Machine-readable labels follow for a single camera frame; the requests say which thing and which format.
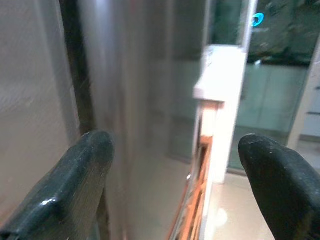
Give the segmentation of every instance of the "blue light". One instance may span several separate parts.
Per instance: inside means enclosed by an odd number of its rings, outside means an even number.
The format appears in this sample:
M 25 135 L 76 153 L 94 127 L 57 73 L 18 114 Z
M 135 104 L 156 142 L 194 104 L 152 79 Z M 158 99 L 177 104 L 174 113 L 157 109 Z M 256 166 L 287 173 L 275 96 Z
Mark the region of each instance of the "blue light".
M 252 27 L 259 26 L 262 23 L 262 21 L 264 20 L 264 18 L 265 18 L 265 15 L 261 12 L 258 12 L 255 15 L 253 15 Z

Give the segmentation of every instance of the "glass door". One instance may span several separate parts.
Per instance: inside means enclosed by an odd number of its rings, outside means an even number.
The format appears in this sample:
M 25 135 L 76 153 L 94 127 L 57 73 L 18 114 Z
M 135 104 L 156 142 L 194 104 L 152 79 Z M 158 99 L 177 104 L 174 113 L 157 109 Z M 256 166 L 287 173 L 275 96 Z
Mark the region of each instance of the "glass door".
M 320 32 L 316 1 L 259 0 L 229 158 L 243 170 L 238 143 L 249 133 L 287 145 Z

